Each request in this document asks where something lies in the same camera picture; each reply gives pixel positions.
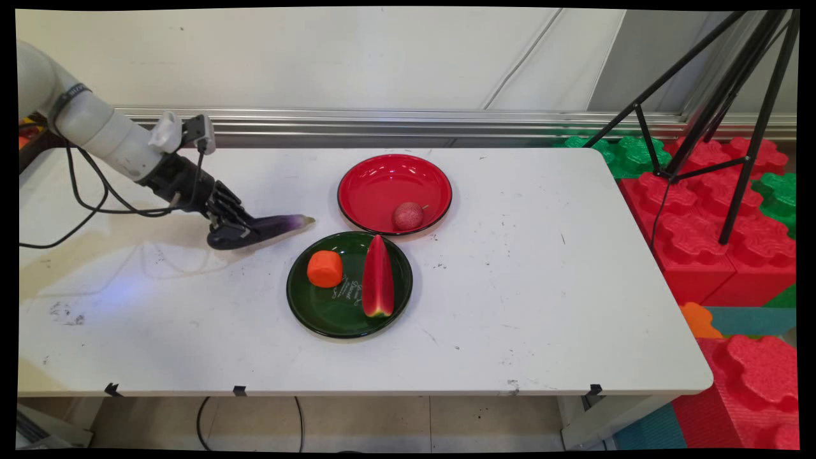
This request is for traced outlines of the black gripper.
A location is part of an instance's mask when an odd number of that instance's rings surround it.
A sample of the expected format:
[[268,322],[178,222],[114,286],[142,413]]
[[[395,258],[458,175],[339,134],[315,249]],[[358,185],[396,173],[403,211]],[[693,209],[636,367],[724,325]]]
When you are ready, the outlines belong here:
[[146,177],[137,181],[184,212],[210,219],[207,244],[218,251],[247,247],[256,233],[246,226],[248,213],[241,200],[222,181],[215,179],[186,157],[164,154]]

